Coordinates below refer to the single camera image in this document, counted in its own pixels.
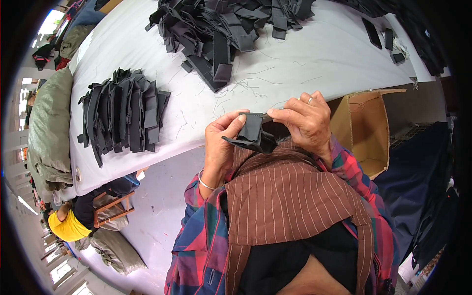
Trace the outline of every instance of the gray floor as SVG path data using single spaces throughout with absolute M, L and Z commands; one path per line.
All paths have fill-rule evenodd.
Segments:
M 129 294 L 131 290 L 146 295 L 164 294 L 175 237 L 184 216 L 184 190 L 203 167 L 204 149 L 196 148 L 152 165 L 146 177 L 130 198 L 135 208 L 128 214 L 129 225 L 121 230 L 136 249 L 148 270 L 137 270 L 121 276 L 107 267 L 92 247 L 78 254 L 82 263 L 101 279 Z

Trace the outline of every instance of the white table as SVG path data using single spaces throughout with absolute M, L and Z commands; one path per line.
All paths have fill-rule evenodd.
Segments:
M 231 82 L 213 93 L 195 72 L 188 74 L 180 67 L 181 53 L 166 53 L 157 27 L 144 30 L 156 9 L 156 1 L 124 0 L 96 26 L 70 62 L 74 73 L 70 155 L 73 172 L 78 167 L 82 178 L 74 181 L 77 195 L 202 145 L 205 127 L 225 112 L 241 108 L 266 112 L 281 108 L 292 96 L 316 90 L 329 101 L 356 91 L 408 84 L 409 77 L 425 75 L 424 67 L 414 67 L 409 60 L 397 66 L 388 50 L 374 47 L 361 13 L 317 0 L 312 20 L 304 22 L 298 32 L 288 31 L 284 41 L 273 39 L 272 27 L 266 25 L 255 43 L 257 50 L 236 56 Z M 392 27 L 385 17 L 371 21 L 378 30 Z M 414 47 L 408 50 L 417 56 Z M 172 95 L 156 152 L 110 152 L 102 156 L 99 168 L 92 148 L 77 142 L 83 123 L 78 100 L 89 84 L 101 83 L 118 67 L 142 68 L 147 79 L 156 80 L 159 88 Z

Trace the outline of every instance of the red plaid shirt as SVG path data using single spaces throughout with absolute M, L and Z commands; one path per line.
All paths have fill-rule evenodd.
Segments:
M 371 281 L 374 294 L 395 287 L 400 257 L 393 233 L 393 223 L 387 216 L 377 186 L 365 175 L 355 157 L 331 137 L 332 172 L 346 181 L 365 200 L 365 209 L 372 217 L 374 232 L 374 261 Z M 321 160 L 319 165 L 325 169 Z M 172 263 L 167 272 L 164 292 L 167 295 L 224 295 L 225 271 L 228 259 L 228 225 L 219 205 L 225 193 L 219 187 L 212 194 L 217 198 L 204 200 L 199 191 L 198 175 L 185 190 L 187 208 L 182 229 L 172 249 Z M 356 227 L 343 221 L 357 239 Z

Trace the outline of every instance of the silver bangle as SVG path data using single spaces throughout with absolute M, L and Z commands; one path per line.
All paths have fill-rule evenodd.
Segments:
M 206 187 L 206 188 L 212 190 L 212 191 L 216 190 L 216 188 L 209 187 L 208 185 L 206 185 L 206 184 L 203 183 L 203 181 L 202 181 L 202 179 L 201 179 L 201 177 L 200 177 L 200 174 L 202 173 L 202 171 L 203 171 L 203 169 L 200 170 L 200 172 L 198 172 L 198 181 L 200 182 L 200 184 L 201 184 L 202 186 L 204 186 L 204 187 Z

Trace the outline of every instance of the stool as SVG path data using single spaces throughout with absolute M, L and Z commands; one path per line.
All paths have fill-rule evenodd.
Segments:
M 95 201 L 95 200 L 98 200 L 98 199 L 100 199 L 101 197 L 103 197 L 103 196 L 106 195 L 106 194 L 107 194 L 107 192 L 104 192 L 104 193 L 102 193 L 102 194 L 96 196 L 93 200 L 94 200 L 94 201 Z M 125 196 L 123 196 L 123 197 L 121 197 L 121 198 L 116 198 L 115 200 L 113 200 L 113 201 L 111 201 L 111 202 L 109 202 L 109 203 L 107 203 L 107 204 L 104 204 L 104 205 L 102 205 L 102 206 L 96 208 L 96 209 L 93 211 L 93 223 L 94 223 L 94 227 L 95 227 L 95 228 L 99 228 L 100 226 L 104 225 L 105 223 L 108 223 L 108 222 L 110 222 L 110 221 L 112 221 L 112 220 L 115 220 L 115 219 L 117 219 L 117 218 L 120 218 L 120 217 L 122 217 L 122 216 L 127 215 L 128 213 L 133 212 L 135 209 L 134 209 L 134 208 L 129 208 L 129 197 L 132 196 L 132 195 L 134 195 L 134 192 L 130 192 L 129 194 L 127 194 L 127 195 L 125 195 Z M 123 210 L 123 209 L 121 209 L 119 206 L 117 206 L 117 204 L 120 203 L 120 202 L 123 201 L 123 200 L 126 200 L 126 210 Z M 115 214 L 115 215 L 110 216 L 110 217 L 108 217 L 108 218 L 106 218 L 106 219 L 101 219 L 101 220 L 100 220 L 100 219 L 98 218 L 98 214 L 97 214 L 98 212 L 103 212 L 103 211 L 105 211 L 106 209 L 111 208 L 111 207 L 113 207 L 113 206 L 117 207 L 117 208 L 121 211 L 121 213 Z

